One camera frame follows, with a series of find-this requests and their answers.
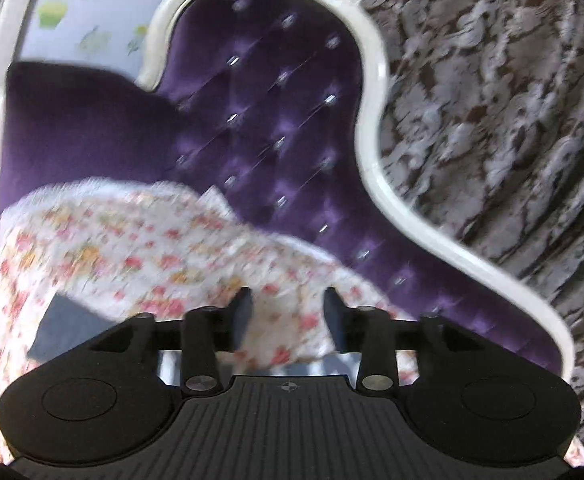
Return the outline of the grey white striped sweater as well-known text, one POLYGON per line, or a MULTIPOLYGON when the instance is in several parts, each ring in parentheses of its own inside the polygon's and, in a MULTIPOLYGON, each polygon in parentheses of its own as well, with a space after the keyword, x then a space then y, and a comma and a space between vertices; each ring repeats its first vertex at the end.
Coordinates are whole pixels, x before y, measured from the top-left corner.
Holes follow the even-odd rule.
POLYGON ((116 324, 83 304, 56 294, 42 316, 27 358, 37 363, 48 362, 116 324))

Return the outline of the floral bed sheet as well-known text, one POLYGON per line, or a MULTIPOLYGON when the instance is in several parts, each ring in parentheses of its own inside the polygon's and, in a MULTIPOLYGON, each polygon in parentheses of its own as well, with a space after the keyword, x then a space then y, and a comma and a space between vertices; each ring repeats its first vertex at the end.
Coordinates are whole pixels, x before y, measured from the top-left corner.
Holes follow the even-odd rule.
POLYGON ((223 378, 355 376, 358 354, 337 353, 324 323, 330 287, 349 306, 407 317, 334 256, 237 219, 217 188, 105 179, 40 188, 0 219, 0 394, 43 364, 27 351, 56 294, 118 324, 223 307, 242 287, 253 316, 240 348, 219 356, 223 378))

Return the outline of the damask patterned curtain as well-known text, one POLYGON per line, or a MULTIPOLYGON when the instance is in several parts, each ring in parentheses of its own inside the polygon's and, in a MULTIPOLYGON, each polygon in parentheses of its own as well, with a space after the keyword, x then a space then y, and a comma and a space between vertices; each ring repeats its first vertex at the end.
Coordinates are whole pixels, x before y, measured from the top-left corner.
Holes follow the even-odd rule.
POLYGON ((393 79, 389 184, 569 325, 584 444, 584 0, 362 4, 393 79))

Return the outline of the purple tufted chaise sofa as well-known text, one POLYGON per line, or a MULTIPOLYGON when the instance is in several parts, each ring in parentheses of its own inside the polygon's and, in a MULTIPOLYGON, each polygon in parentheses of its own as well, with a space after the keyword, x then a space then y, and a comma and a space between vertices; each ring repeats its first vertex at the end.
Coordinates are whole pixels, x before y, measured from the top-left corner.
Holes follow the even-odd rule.
POLYGON ((241 220, 326 250, 409 313, 570 377, 573 338, 554 309, 394 195, 380 161, 388 88, 361 0, 163 0, 135 79, 10 65, 0 215, 86 177, 217 188, 241 220))

